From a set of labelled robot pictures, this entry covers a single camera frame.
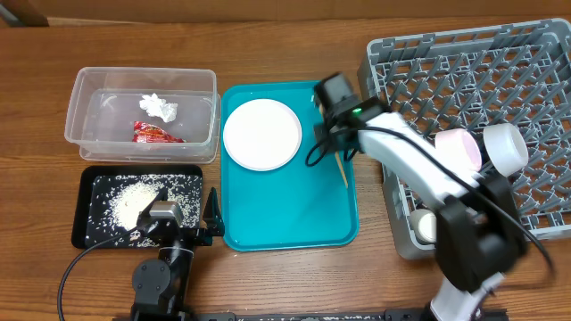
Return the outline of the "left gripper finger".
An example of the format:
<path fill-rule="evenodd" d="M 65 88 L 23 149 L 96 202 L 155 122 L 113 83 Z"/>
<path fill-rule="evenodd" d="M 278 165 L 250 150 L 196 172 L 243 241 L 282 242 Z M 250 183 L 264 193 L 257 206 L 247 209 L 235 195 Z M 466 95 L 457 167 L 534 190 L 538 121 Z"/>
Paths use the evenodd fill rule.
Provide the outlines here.
<path fill-rule="evenodd" d="M 151 200 L 151 202 L 141 211 L 141 214 L 147 214 L 156 202 L 166 201 L 167 199 L 168 199 L 168 189 L 164 187 L 156 194 L 156 196 Z"/>
<path fill-rule="evenodd" d="M 218 193 L 214 187 L 211 188 L 206 201 L 203 211 L 203 222 L 206 230 L 212 236 L 223 236 L 225 234 L 225 225 L 219 208 Z"/>

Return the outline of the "pile of rice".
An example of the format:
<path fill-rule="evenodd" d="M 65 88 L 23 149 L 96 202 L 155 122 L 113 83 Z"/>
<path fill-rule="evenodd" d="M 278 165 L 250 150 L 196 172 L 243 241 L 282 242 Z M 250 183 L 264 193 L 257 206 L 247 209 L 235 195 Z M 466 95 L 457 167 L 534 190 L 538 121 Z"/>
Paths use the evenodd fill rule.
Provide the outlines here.
<path fill-rule="evenodd" d="M 181 226 L 198 225 L 203 179 L 197 175 L 147 174 L 98 176 L 88 205 L 87 247 L 134 228 L 141 211 L 165 189 L 182 210 Z"/>

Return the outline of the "red snack wrapper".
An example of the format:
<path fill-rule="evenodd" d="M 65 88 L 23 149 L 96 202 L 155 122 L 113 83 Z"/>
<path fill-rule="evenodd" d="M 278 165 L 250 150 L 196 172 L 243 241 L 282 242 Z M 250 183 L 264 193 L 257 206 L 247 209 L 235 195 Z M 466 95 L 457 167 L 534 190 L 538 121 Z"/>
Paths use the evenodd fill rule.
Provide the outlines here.
<path fill-rule="evenodd" d="M 165 130 L 142 121 L 134 123 L 134 143 L 185 143 L 186 140 L 170 135 Z"/>

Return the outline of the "white tissue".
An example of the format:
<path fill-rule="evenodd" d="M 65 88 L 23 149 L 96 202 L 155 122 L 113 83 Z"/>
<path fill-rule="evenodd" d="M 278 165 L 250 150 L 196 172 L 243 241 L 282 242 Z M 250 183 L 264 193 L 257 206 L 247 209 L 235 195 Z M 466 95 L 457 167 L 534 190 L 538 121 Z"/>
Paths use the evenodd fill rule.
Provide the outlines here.
<path fill-rule="evenodd" d="M 142 95 L 139 108 L 145 111 L 149 117 L 158 117 L 165 123 L 174 121 L 178 113 L 177 103 L 168 103 L 157 94 Z"/>

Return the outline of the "small white cup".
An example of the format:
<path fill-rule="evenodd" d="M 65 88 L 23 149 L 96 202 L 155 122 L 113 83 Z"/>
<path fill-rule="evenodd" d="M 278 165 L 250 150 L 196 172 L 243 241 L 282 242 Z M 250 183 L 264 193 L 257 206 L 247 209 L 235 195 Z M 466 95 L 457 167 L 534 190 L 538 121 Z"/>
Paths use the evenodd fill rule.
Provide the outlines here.
<path fill-rule="evenodd" d="M 411 228 L 420 243 L 436 243 L 436 216 L 431 210 L 418 209 L 410 213 Z"/>

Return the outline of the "grey bowl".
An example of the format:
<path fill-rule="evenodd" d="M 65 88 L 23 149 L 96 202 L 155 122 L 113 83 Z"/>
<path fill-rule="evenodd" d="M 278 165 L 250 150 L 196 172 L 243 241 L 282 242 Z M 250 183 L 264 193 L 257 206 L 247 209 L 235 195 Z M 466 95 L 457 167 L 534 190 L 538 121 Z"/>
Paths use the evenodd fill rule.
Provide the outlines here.
<path fill-rule="evenodd" d="M 490 161 L 504 177 L 509 177 L 528 164 L 525 140 L 514 125 L 504 123 L 485 127 L 483 139 Z"/>

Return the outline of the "wooden chopstick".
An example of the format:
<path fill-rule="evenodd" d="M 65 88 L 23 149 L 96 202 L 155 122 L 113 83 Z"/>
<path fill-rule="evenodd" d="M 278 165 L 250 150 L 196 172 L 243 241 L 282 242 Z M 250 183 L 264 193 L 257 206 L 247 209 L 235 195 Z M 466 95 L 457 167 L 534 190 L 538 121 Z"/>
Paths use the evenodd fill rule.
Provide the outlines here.
<path fill-rule="evenodd" d="M 343 183 L 344 183 L 344 185 L 345 185 L 345 188 L 347 189 L 347 188 L 348 188 L 348 180 L 347 180 L 347 177 L 346 177 L 346 174 L 345 174 L 345 171 L 344 171 L 343 161 L 342 161 L 342 159 L 341 159 L 341 157 L 340 157 L 339 152 L 335 152 L 335 160 L 336 160 L 337 166 L 338 166 L 338 168 L 339 168 L 341 177 L 342 177 L 342 179 L 343 179 Z"/>

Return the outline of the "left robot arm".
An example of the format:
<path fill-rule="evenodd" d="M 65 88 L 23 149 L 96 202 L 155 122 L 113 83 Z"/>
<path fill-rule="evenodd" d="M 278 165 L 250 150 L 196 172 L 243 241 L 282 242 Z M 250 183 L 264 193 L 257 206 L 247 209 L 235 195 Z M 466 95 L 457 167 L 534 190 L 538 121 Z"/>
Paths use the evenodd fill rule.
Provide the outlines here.
<path fill-rule="evenodd" d="M 185 304 L 194 250 L 211 246 L 215 237 L 225 234 L 214 188 L 197 227 L 182 226 L 182 209 L 167 196 L 165 189 L 160 190 L 137 218 L 137 232 L 158 244 L 159 254 L 134 270 L 132 320 L 196 320 L 196 314 Z"/>

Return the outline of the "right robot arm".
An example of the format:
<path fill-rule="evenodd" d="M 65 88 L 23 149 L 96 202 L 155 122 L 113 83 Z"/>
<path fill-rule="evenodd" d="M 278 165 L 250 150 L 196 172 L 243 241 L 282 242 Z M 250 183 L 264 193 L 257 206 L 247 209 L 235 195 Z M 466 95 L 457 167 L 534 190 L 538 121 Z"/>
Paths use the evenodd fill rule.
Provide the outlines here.
<path fill-rule="evenodd" d="M 526 252 L 507 178 L 452 164 L 388 104 L 362 101 L 342 73 L 319 81 L 314 94 L 323 120 L 312 149 L 321 157 L 335 153 L 340 162 L 366 154 L 403 179 L 435 215 L 434 257 L 444 279 L 423 319 L 475 319 Z"/>

